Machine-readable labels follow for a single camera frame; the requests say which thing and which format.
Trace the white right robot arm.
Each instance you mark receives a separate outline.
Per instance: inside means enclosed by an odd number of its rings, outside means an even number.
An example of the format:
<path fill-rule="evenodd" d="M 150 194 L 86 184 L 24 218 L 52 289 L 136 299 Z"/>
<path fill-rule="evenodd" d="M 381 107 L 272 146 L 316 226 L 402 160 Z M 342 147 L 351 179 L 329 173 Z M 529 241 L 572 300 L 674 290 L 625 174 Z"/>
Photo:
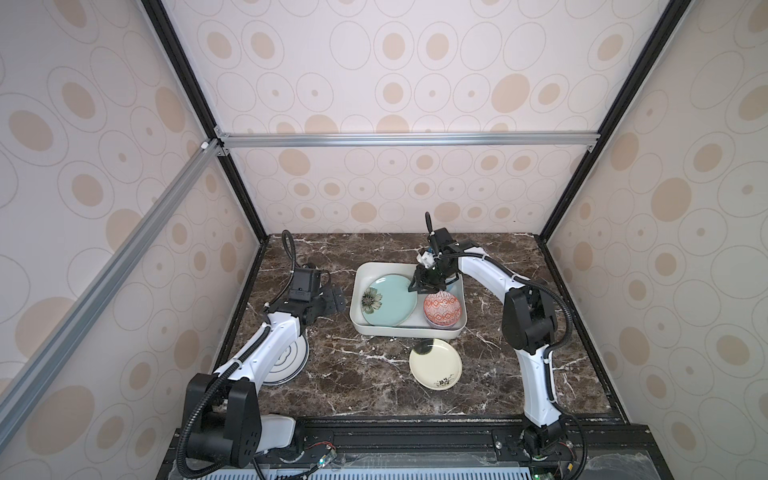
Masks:
<path fill-rule="evenodd" d="M 503 304 L 501 332 L 515 351 L 523 385 L 527 423 L 521 443 L 529 458 L 542 460 L 565 438 L 572 416 L 557 400 L 553 353 L 572 338 L 573 312 L 551 288 L 512 271 L 478 246 L 458 243 L 419 251 L 409 289 L 438 293 L 461 275 Z"/>

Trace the green flower plate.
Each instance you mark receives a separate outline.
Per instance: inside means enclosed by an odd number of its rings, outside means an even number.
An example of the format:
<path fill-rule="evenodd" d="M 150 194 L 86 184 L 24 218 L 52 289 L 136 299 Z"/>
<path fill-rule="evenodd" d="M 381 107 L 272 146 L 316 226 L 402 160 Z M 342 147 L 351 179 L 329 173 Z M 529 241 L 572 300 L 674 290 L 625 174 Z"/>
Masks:
<path fill-rule="evenodd" d="M 361 298 L 364 320 L 377 327 L 396 327 L 405 322 L 418 302 L 417 293 L 409 290 L 410 282 L 400 274 L 384 275 L 373 281 Z"/>

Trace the red patterned bowl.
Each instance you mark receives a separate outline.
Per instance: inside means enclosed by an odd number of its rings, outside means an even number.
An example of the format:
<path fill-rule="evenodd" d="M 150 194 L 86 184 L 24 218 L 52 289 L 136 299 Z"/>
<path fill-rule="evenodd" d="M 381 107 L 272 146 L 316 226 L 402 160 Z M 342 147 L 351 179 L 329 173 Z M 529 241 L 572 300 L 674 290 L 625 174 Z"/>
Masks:
<path fill-rule="evenodd" d="M 423 312 L 432 327 L 449 329 L 458 324 L 463 308 L 455 295 L 447 291 L 439 291 L 424 298 Z"/>

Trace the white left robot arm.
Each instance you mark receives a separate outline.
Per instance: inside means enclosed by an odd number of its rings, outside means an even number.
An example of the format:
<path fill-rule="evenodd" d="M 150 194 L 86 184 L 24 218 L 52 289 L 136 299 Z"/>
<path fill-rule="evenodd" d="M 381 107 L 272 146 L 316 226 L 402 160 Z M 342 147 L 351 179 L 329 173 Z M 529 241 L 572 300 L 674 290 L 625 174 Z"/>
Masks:
<path fill-rule="evenodd" d="M 270 307 L 267 321 L 234 357 L 190 380 L 175 458 L 183 478 L 202 478 L 223 467 L 243 468 L 260 453 L 296 443 L 297 421 L 261 414 L 259 390 L 307 326 L 345 306 L 341 288 L 333 284 L 314 293 L 291 294 Z"/>

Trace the black corner frame post right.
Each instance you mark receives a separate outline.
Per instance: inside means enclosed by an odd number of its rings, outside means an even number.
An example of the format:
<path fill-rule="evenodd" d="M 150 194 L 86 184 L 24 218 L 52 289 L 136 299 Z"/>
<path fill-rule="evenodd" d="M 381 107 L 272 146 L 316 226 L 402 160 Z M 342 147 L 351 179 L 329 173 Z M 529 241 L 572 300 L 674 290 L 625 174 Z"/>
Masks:
<path fill-rule="evenodd" d="M 637 60 L 633 64 L 627 79 L 618 90 L 618 94 L 609 108 L 606 117 L 597 131 L 599 134 L 595 145 L 587 149 L 577 168 L 566 185 L 554 210 L 549 216 L 543 230 L 536 239 L 539 244 L 547 244 L 568 212 L 577 194 L 587 181 L 594 165 L 607 147 L 613 134 L 636 99 L 641 87 L 659 61 L 665 47 L 692 6 L 691 0 L 668 1 L 662 14 L 651 30 L 647 41 L 642 45 Z"/>

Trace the black corner frame post left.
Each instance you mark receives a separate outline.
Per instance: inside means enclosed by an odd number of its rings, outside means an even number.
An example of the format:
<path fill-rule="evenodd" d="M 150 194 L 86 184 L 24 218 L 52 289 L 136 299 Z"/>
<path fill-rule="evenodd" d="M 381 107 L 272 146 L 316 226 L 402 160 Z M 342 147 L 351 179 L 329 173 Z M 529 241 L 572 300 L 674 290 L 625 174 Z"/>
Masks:
<path fill-rule="evenodd" d="M 208 101 L 202 90 L 197 74 L 193 71 L 192 65 L 184 51 L 179 36 L 172 25 L 170 15 L 162 1 L 142 0 L 140 1 L 149 22 L 155 31 L 168 61 L 171 64 L 179 83 L 186 94 L 186 97 L 192 107 L 194 115 L 207 139 L 222 140 L 223 137 L 218 133 L 218 123 L 210 109 Z M 219 163 L 229 181 L 236 199 L 242 207 L 245 217 L 250 224 L 256 239 L 260 243 L 268 240 L 268 234 L 259 218 L 250 195 L 245 187 L 243 178 L 237 169 L 230 153 L 223 153 L 218 156 Z"/>

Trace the white plastic bin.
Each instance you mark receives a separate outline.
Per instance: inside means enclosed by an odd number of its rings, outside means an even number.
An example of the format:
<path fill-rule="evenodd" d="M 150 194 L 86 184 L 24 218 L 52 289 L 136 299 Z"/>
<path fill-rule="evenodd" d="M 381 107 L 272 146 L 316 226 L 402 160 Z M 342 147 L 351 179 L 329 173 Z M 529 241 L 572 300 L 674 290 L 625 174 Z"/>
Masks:
<path fill-rule="evenodd" d="M 377 327 L 368 324 L 362 314 L 361 298 L 363 292 L 376 279 L 388 274 L 400 274 L 410 280 L 413 277 L 415 264 L 368 262 L 357 269 L 352 299 L 350 302 L 350 319 L 355 329 L 368 336 L 401 337 L 401 338 L 439 338 L 452 340 L 457 338 L 467 324 L 466 304 L 464 300 L 463 281 L 459 279 L 448 287 L 448 292 L 455 295 L 463 308 L 458 324 L 449 329 L 432 327 L 423 312 L 423 302 L 426 294 L 417 294 L 418 302 L 410 317 L 396 327 Z"/>

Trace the aluminium rail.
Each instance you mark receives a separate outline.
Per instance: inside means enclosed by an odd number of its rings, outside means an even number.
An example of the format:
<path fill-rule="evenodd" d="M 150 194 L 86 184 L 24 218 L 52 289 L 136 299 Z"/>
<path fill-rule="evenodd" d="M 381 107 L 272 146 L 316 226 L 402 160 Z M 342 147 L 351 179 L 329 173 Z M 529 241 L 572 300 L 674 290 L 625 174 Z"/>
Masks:
<path fill-rule="evenodd" d="M 227 148 L 448 147 L 515 145 L 595 145 L 595 131 L 223 134 Z"/>
<path fill-rule="evenodd" d="M 198 149 L 28 360 L 1 400 L 2 449 L 7 448 L 222 146 L 221 140 L 212 138 Z"/>

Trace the aluminium rail back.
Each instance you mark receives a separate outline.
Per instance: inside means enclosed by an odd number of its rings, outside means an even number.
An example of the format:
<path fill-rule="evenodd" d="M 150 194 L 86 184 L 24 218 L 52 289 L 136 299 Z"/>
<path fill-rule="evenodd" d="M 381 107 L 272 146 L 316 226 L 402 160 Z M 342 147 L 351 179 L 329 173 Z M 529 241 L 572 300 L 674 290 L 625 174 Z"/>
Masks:
<path fill-rule="evenodd" d="M 448 147 L 515 145 L 595 145 L 595 131 L 223 134 L 227 148 Z"/>

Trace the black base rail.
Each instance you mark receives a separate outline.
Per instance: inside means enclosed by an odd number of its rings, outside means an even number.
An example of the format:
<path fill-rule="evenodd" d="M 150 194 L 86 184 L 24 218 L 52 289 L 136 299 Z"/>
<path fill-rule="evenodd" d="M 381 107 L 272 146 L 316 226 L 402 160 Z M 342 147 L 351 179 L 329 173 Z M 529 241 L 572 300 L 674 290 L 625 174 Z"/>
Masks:
<path fill-rule="evenodd" d="M 215 479 L 670 479 L 649 427 L 582 417 L 544 458 L 522 445 L 522 421 L 482 418 L 307 418 L 298 443 Z"/>

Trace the aluminium rail left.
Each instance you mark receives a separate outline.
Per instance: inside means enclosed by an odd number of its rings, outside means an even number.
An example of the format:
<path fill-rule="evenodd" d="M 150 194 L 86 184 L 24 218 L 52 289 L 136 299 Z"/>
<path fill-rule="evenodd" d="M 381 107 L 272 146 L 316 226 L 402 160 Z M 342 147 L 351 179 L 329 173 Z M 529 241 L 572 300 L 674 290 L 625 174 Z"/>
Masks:
<path fill-rule="evenodd" d="M 212 138 L 198 149 L 28 360 L 1 400 L 2 449 L 7 448 L 222 146 L 221 140 Z"/>

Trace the cream yellow small plate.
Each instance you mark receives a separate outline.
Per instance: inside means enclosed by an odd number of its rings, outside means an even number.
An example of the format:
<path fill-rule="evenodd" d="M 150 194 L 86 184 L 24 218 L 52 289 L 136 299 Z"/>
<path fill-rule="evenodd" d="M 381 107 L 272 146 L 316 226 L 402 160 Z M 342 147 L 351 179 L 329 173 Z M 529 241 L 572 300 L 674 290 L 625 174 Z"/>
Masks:
<path fill-rule="evenodd" d="M 463 364 L 460 355 L 449 343 L 441 339 L 426 339 L 412 348 L 409 368 L 423 387 L 444 391 L 458 383 Z"/>

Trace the black corner frame post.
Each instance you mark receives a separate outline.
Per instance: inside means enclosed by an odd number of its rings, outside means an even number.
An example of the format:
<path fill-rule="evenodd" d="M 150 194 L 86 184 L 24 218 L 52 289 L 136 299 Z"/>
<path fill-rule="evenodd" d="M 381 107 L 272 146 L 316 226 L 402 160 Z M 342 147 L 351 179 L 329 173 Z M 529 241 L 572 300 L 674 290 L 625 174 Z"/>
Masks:
<path fill-rule="evenodd" d="M 594 165 L 607 147 L 613 134 L 636 99 L 641 87 L 659 61 L 665 47 L 692 6 L 691 0 L 668 1 L 662 14 L 651 30 L 647 41 L 642 45 L 637 60 L 633 64 L 627 79 L 618 90 L 618 94 L 609 108 L 606 117 L 597 131 L 599 134 L 595 145 L 587 149 L 577 168 L 566 185 L 554 210 L 549 216 L 543 230 L 536 239 L 539 244 L 547 244 L 568 212 L 577 194 L 587 181 Z"/>
<path fill-rule="evenodd" d="M 192 65 L 184 51 L 179 36 L 172 25 L 170 15 L 162 1 L 142 0 L 140 1 L 149 22 L 155 31 L 168 61 L 171 64 L 179 83 L 186 94 L 186 97 L 192 107 L 194 115 L 207 139 L 222 140 L 223 137 L 218 133 L 218 123 L 210 109 L 208 101 L 202 90 L 197 74 L 193 71 Z M 259 218 L 250 195 L 245 187 L 243 178 L 237 169 L 230 153 L 223 153 L 218 156 L 219 163 L 229 181 L 236 199 L 242 207 L 245 217 L 250 224 L 256 239 L 260 243 L 268 240 L 268 234 Z"/>

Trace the white ringed plate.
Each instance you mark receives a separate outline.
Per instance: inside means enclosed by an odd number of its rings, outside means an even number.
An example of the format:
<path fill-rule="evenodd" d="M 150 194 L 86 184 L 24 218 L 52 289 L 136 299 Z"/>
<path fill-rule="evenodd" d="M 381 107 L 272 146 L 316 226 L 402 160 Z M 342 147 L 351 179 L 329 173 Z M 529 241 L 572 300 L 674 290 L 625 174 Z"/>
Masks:
<path fill-rule="evenodd" d="M 305 368 L 308 359 L 309 342 L 305 336 L 300 336 L 278 357 L 263 386 L 279 386 L 292 381 Z"/>

